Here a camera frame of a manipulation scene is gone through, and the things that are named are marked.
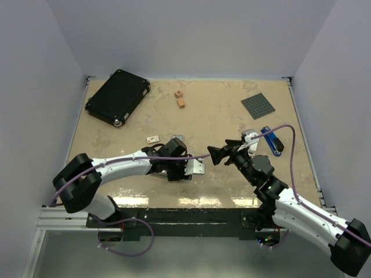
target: black base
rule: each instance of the black base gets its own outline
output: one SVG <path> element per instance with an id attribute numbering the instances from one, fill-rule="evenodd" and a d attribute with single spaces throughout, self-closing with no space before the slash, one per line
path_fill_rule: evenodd
<path id="1" fill-rule="evenodd" d="M 120 208 L 124 218 L 138 218 L 149 223 L 155 236 L 184 237 L 237 237 L 240 240 L 254 240 L 258 223 L 256 208 Z M 95 220 L 88 220 L 87 228 L 105 228 Z M 265 228 L 274 228 L 272 223 Z M 259 232 L 261 237 L 270 233 Z M 125 223 L 125 241 L 139 240 L 150 236 L 148 228 L 140 223 Z"/>

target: black suitcase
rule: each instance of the black suitcase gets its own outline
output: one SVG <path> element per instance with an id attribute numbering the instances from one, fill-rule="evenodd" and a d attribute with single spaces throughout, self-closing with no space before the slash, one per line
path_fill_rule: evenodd
<path id="1" fill-rule="evenodd" d="M 89 99 L 85 110 L 106 123 L 120 127 L 150 90 L 148 80 L 118 69 Z"/>

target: metal bracket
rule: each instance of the metal bracket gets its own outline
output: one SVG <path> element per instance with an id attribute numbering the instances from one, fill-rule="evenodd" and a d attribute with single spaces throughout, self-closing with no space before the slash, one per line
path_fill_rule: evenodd
<path id="1" fill-rule="evenodd" d="M 203 175 L 205 173 L 205 165 L 203 163 L 203 159 L 190 159 L 184 169 L 185 175 Z"/>
<path id="2" fill-rule="evenodd" d="M 291 82 L 294 77 L 293 76 L 287 76 L 287 77 L 281 77 L 281 78 L 288 80 L 288 82 Z"/>
<path id="3" fill-rule="evenodd" d="M 85 78 L 85 81 L 86 81 L 85 86 L 88 86 L 89 83 L 90 83 L 90 80 L 95 79 L 95 78 L 96 78 L 96 76 L 94 76 L 94 75 L 88 75 L 88 76 Z"/>

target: gray grid plate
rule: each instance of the gray grid plate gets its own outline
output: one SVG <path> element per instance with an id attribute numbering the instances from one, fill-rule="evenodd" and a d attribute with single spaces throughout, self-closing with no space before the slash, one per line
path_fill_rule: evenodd
<path id="1" fill-rule="evenodd" d="M 254 120 L 276 111 L 262 93 L 241 100 Z"/>

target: cable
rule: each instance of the cable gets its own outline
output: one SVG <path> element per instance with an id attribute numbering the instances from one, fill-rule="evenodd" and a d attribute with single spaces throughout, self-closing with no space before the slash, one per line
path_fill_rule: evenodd
<path id="1" fill-rule="evenodd" d="M 79 173 L 76 175 L 74 178 L 70 179 L 69 181 L 66 182 L 60 189 L 56 191 L 56 193 L 52 197 L 52 201 L 50 202 L 49 207 L 53 207 L 55 205 L 55 200 L 58 198 L 58 196 L 64 191 L 68 186 L 70 186 L 72 183 L 74 183 L 76 180 L 81 178 L 83 175 L 89 174 L 91 171 L 98 169 L 100 167 L 104 167 L 105 165 L 109 165 L 112 163 L 116 162 L 122 162 L 122 161 L 130 161 L 130 160 L 138 160 L 138 159 L 156 159 L 156 160 L 190 160 L 190 159 L 199 159 L 199 158 L 207 158 L 210 156 L 209 154 L 207 155 L 197 155 L 197 156 L 187 156 L 187 157 L 181 157 L 181 158 L 167 158 L 167 157 L 161 157 L 161 156 L 132 156 L 128 158 L 116 158 L 116 159 L 111 159 L 106 161 L 105 163 L 100 163 L 95 166 L 92 166 L 85 171 Z"/>
<path id="2" fill-rule="evenodd" d="M 279 246 L 283 245 L 283 243 L 285 242 L 285 240 L 287 239 L 288 235 L 289 235 L 289 232 L 290 230 L 287 230 L 286 233 L 283 235 L 282 239 L 279 241 L 279 243 L 277 243 L 276 245 L 273 245 L 273 246 L 265 246 L 265 245 L 262 245 L 264 247 L 268 247 L 268 248 L 271 248 L 271 249 L 276 249 L 278 248 Z"/>
<path id="3" fill-rule="evenodd" d="M 99 245 L 98 247 L 102 247 L 103 249 L 111 252 L 111 253 L 114 253 L 116 255 L 120 255 L 120 256 L 124 256 L 124 257 L 138 257 L 138 256 L 141 256 L 143 255 L 144 253 L 146 253 L 149 249 L 151 249 L 152 245 L 153 245 L 153 242 L 155 240 L 155 234 L 153 232 L 153 229 L 152 227 L 145 221 L 141 220 L 141 219 L 138 219 L 138 218 L 128 218 L 128 219 L 123 219 L 123 220 L 120 220 L 120 221 L 116 221 L 116 222 L 109 222 L 109 223 L 106 223 L 104 221 L 102 221 L 101 219 L 99 219 L 97 216 L 93 215 L 94 219 L 98 221 L 98 223 L 102 224 L 102 225 L 106 225 L 106 226 L 111 226 L 111 225 L 117 225 L 117 224 L 120 224 L 120 223 L 125 223 L 125 222 L 129 222 L 129 221 L 136 221 L 136 222 L 141 222 L 143 223 L 145 226 L 148 227 L 148 229 L 150 230 L 151 232 L 151 242 L 150 244 L 147 246 L 146 249 L 144 249 L 143 251 L 139 252 L 139 253 L 134 253 L 134 254 L 129 254 L 129 253 L 123 253 L 123 252 L 120 252 L 120 251 L 117 251 L 117 250 L 113 250 L 105 245 L 102 244 L 102 242 L 100 241 L 100 238 L 98 236 L 98 242 L 99 242 Z"/>
<path id="4" fill-rule="evenodd" d="M 157 148 L 157 147 L 162 147 L 162 146 L 164 146 L 163 145 L 163 143 L 158 143 L 158 144 L 154 144 L 153 146 L 152 146 L 152 148 Z"/>
<path id="5" fill-rule="evenodd" d="M 257 139 L 257 138 L 260 138 L 260 137 L 263 137 L 267 134 L 270 134 L 272 133 L 273 131 L 276 131 L 278 129 L 281 129 L 281 128 L 284 128 L 284 127 L 289 127 L 292 131 L 292 147 L 291 147 L 291 154 L 290 154 L 290 176 L 291 176 L 291 183 L 292 183 L 292 190 L 294 192 L 294 196 L 295 196 L 295 199 L 297 200 L 297 202 L 299 204 L 301 204 L 303 207 L 305 207 L 307 210 L 309 210 L 310 212 L 314 213 L 315 215 L 321 217 L 322 219 L 324 220 L 327 220 L 328 222 L 330 222 L 332 225 L 336 226 L 336 227 L 339 227 L 341 230 L 343 230 L 345 233 L 351 235 L 352 237 L 354 237 L 355 239 L 359 240 L 360 242 L 362 242 L 364 245 L 368 246 L 371 248 L 371 243 L 367 242 L 366 240 L 364 240 L 363 238 L 357 236 L 355 233 L 353 233 L 352 231 L 349 231 L 346 227 L 340 225 L 338 222 L 332 220 L 331 218 L 323 215 L 322 213 L 319 213 L 317 212 L 316 210 L 314 210 L 313 208 L 309 207 L 308 205 L 306 205 L 302 200 L 299 199 L 299 196 L 297 194 L 297 191 L 296 191 L 296 186 L 295 186 L 295 180 L 294 180 L 294 171 L 293 171 L 293 160 L 294 160 L 294 149 L 295 149 L 295 139 L 296 139 L 296 133 L 295 133 L 295 129 L 292 125 L 281 125 L 281 126 L 278 126 L 278 127 L 275 127 L 274 129 L 271 129 L 265 133 L 262 133 L 262 134 L 259 134 L 258 136 L 254 136 L 252 137 L 251 139 Z M 285 235 L 283 236 L 282 240 L 275 246 L 278 247 L 281 245 L 281 242 L 283 243 L 283 241 L 286 239 L 287 237 L 287 234 L 288 234 L 288 231 L 285 233 Z"/>

